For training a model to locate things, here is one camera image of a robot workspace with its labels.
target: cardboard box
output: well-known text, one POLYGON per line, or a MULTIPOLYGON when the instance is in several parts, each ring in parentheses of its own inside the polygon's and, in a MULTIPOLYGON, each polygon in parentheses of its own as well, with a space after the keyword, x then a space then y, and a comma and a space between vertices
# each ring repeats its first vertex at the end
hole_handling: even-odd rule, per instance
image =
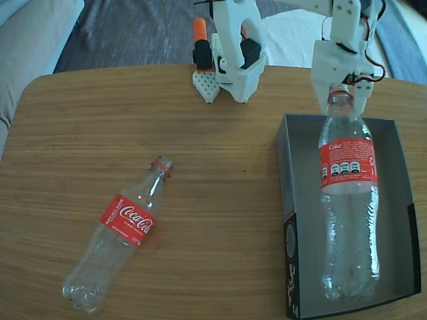
POLYGON ((372 297, 329 301, 321 282, 326 218, 320 201, 318 140, 326 118, 286 115, 278 155, 286 241, 287 316, 315 319, 383 305, 421 292, 420 250, 412 192, 396 125, 365 119, 374 140, 380 206, 380 281, 372 297))

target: upright bottle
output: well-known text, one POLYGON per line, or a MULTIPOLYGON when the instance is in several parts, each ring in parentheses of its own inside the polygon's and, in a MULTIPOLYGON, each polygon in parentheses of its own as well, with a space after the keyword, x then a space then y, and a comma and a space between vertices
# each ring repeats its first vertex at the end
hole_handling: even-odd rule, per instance
POLYGON ((326 297, 341 301, 373 295, 380 279, 374 144, 362 118, 350 119, 352 103, 347 86, 330 88, 319 140, 327 231, 322 282, 326 297))
POLYGON ((155 210, 173 163, 163 157, 127 184, 101 216, 81 261, 65 278, 62 296, 77 309, 99 310, 109 286, 155 222, 155 210))

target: wooden table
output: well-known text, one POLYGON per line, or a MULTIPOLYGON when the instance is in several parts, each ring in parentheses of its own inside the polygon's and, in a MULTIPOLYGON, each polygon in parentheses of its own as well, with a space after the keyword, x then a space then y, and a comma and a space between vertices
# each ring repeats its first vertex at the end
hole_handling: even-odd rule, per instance
MULTIPOLYGON (((95 319, 285 319, 275 135, 319 113, 309 71, 268 67, 248 104, 205 104, 193 67, 61 73, 24 92, 0 165, 0 319, 88 319, 60 296, 126 179, 175 161, 157 227, 95 319)), ((427 87, 386 79, 365 116, 397 122, 427 250, 427 87)), ((425 319, 427 292, 335 319, 425 319)))

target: red label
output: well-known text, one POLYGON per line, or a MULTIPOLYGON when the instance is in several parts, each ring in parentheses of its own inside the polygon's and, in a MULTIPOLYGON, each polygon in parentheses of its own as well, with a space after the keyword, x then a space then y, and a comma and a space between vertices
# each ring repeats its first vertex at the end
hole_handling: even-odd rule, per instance
POLYGON ((100 221, 133 245, 140 246, 154 217, 123 195, 116 195, 100 221))
POLYGON ((339 139, 320 147, 322 188, 350 181, 378 182, 374 144, 365 139, 339 139))

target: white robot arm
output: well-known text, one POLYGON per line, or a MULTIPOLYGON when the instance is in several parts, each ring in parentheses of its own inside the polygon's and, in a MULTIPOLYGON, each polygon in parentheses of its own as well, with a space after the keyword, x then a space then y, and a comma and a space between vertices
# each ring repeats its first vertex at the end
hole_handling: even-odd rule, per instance
MULTIPOLYGON (((329 41, 314 45, 312 85, 323 114, 331 85, 354 86, 352 117, 363 113, 373 82, 384 78, 385 69, 375 63, 366 48, 375 34, 377 20, 385 9, 377 10, 374 0, 279 0, 332 18, 329 41), (374 66, 383 75, 374 78, 374 66)), ((219 86, 238 102, 246 102, 258 86, 266 63, 265 43, 259 11, 254 0, 207 0, 218 33, 211 37, 215 76, 219 86), (242 42, 241 27, 249 39, 242 42)))
POLYGON ((342 83, 354 86, 352 118, 360 116, 371 96, 374 82, 385 77, 385 68, 369 58, 366 49, 374 38, 376 22, 385 10, 377 10, 374 0, 279 0, 332 17, 329 41, 314 45, 312 85, 323 114, 327 112, 329 87, 342 83), (374 67, 383 74, 374 79, 374 67))

